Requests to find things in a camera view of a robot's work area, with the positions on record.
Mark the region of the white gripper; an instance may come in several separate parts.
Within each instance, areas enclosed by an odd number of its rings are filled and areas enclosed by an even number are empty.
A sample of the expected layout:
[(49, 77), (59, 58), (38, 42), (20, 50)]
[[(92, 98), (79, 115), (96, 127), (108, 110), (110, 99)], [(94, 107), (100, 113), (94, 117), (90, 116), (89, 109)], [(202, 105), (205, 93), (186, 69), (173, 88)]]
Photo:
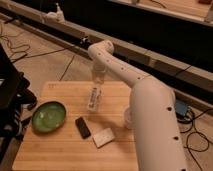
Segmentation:
[(106, 75), (106, 67), (99, 63), (94, 63), (92, 66), (92, 79), (96, 84), (103, 84)]

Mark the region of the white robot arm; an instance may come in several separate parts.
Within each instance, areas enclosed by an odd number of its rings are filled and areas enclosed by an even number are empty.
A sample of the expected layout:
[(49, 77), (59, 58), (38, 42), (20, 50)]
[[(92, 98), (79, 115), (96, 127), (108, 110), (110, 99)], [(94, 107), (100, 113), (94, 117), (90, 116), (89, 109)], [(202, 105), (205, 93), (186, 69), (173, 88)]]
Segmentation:
[(108, 69), (130, 88), (129, 109), (139, 171), (188, 171), (175, 112), (175, 93), (168, 85), (113, 56), (109, 40), (88, 48), (96, 72)]

